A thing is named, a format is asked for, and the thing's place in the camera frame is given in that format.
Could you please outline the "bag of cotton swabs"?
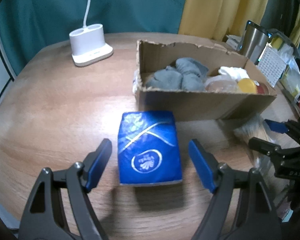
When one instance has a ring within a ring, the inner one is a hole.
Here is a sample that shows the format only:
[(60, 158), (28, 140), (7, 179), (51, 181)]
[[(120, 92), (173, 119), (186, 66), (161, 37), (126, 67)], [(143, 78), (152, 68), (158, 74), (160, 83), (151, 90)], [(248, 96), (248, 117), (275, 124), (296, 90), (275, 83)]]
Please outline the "bag of cotton swabs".
[[(233, 130), (234, 135), (246, 145), (253, 137), (274, 143), (275, 141), (268, 134), (269, 131), (268, 125), (259, 114), (245, 120), (241, 126)], [(251, 149), (247, 149), (247, 155), (254, 168), (258, 169), (263, 176), (268, 174), (272, 166), (269, 157)]]

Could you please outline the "yellow-lidded spice jar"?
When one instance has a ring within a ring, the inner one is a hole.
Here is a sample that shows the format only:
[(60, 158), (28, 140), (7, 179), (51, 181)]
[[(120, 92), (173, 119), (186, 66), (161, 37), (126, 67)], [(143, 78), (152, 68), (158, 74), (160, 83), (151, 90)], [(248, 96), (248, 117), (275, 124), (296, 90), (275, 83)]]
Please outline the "yellow-lidded spice jar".
[(238, 81), (237, 85), (242, 93), (257, 94), (257, 85), (252, 79), (241, 79)]

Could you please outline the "white cloth bundle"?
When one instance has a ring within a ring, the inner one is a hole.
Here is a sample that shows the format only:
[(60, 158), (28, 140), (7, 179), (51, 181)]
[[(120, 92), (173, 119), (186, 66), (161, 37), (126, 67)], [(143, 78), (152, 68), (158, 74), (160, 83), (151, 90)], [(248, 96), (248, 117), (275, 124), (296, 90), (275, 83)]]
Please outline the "white cloth bundle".
[(218, 70), (221, 75), (227, 75), (236, 82), (242, 79), (249, 79), (247, 71), (243, 68), (221, 66)]

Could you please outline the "clear bag of small items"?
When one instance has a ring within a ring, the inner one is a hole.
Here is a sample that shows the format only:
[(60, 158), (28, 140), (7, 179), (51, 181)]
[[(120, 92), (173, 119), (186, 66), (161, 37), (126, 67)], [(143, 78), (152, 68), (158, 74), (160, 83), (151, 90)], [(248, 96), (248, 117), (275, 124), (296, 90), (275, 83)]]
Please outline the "clear bag of small items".
[(205, 89), (214, 93), (237, 93), (238, 85), (235, 80), (228, 76), (213, 76), (206, 80)]

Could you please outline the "blue tissue pack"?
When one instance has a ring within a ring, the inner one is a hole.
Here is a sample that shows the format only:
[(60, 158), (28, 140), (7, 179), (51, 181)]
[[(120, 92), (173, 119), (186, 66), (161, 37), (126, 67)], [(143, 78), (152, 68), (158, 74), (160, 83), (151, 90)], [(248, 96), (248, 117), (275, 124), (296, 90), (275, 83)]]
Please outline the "blue tissue pack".
[(173, 113), (123, 113), (117, 136), (117, 164), (121, 185), (181, 182), (183, 174)]

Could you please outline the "grey socks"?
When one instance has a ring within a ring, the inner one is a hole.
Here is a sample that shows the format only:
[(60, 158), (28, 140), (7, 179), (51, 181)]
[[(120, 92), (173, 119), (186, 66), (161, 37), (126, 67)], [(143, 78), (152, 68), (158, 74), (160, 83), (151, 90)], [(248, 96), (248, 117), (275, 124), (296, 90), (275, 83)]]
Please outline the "grey socks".
[(182, 57), (174, 62), (174, 66), (156, 71), (146, 82), (146, 87), (189, 92), (204, 91), (208, 72), (209, 69), (201, 62), (190, 57)]

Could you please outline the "clear plastic bags pile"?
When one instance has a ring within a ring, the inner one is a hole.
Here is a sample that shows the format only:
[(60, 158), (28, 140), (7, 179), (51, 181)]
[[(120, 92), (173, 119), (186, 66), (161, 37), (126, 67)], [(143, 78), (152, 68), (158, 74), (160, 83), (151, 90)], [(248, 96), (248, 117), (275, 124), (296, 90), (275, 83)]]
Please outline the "clear plastic bags pile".
[(293, 56), (293, 48), (284, 43), (279, 49), (279, 56), (287, 64), (280, 79), (281, 85), (296, 99), (300, 96), (300, 70)]

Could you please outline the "red-lidded jar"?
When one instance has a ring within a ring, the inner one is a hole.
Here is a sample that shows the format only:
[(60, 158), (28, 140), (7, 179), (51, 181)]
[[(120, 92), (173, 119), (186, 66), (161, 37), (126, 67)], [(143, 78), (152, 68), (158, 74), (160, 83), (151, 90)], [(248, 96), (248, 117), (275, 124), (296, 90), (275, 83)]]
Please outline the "red-lidded jar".
[(257, 81), (254, 81), (254, 83), (256, 85), (257, 94), (263, 94), (263, 95), (269, 94), (269, 90), (264, 83), (257, 82)]

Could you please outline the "white perforated plastic basket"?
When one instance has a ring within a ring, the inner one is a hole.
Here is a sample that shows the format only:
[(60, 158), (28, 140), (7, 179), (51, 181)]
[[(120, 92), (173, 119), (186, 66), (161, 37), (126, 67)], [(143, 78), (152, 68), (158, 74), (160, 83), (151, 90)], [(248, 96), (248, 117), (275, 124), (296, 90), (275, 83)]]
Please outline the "white perforated plastic basket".
[(257, 68), (266, 77), (271, 87), (275, 87), (283, 72), (286, 63), (273, 48), (266, 46), (258, 59)]

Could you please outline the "yellow sponge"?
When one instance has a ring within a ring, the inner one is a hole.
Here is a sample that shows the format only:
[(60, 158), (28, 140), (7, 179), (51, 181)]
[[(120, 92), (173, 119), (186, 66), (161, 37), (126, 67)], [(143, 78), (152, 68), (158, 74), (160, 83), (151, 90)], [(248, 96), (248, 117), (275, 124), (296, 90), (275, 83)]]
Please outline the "yellow sponge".
[(279, 36), (275, 36), (271, 41), (271, 46), (276, 50), (280, 50), (284, 44), (284, 39)]

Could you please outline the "stainless steel tumbler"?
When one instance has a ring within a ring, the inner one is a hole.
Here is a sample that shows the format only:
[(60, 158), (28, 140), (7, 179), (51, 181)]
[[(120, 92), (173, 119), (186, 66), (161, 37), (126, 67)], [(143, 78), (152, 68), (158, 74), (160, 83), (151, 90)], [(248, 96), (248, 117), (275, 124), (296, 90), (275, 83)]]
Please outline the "stainless steel tumbler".
[(268, 31), (257, 23), (248, 20), (244, 34), (238, 45), (239, 54), (256, 63), (269, 39)]

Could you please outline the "yellow curtain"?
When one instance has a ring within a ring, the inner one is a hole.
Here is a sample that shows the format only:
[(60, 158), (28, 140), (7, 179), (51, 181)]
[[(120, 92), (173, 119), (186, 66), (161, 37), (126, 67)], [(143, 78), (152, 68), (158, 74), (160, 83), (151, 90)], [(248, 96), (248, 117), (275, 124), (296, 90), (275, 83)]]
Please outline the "yellow curtain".
[(178, 33), (221, 41), (242, 36), (248, 20), (300, 44), (300, 0), (185, 0)]

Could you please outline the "brown cardboard box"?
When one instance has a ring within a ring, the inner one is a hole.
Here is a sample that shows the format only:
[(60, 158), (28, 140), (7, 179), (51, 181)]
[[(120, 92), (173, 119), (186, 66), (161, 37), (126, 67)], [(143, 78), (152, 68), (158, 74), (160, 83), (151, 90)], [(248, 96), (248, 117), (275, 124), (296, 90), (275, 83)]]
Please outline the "brown cardboard box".
[[(222, 66), (237, 67), (246, 70), (249, 78), (259, 83), (265, 91), (253, 94), (231, 88), (222, 91), (202, 87), (191, 91), (146, 86), (155, 72), (165, 70), (183, 57), (195, 59), (208, 68), (203, 76), (204, 81), (216, 76)], [(134, 94), (138, 109), (172, 111), (178, 121), (246, 118), (263, 112), (277, 96), (266, 77), (249, 59), (211, 40), (201, 45), (138, 40), (136, 63), (138, 70)]]

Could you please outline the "white desk lamp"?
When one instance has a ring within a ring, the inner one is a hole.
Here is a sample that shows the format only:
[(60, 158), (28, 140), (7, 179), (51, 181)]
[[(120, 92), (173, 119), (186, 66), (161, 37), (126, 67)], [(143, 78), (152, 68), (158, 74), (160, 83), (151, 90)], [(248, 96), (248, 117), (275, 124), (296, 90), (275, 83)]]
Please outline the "white desk lamp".
[(113, 47), (106, 43), (103, 25), (87, 25), (91, 0), (87, 0), (81, 28), (69, 33), (71, 56), (77, 67), (85, 67), (104, 60), (113, 54)]

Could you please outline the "teal curtain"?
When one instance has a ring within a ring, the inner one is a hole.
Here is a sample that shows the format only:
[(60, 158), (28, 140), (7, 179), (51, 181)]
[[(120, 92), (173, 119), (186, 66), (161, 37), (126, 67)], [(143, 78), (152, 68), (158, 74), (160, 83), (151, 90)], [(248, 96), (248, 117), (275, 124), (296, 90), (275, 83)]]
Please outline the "teal curtain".
[(42, 48), (83, 25), (105, 33), (177, 33), (185, 0), (2, 0), (0, 38), (16, 74)]

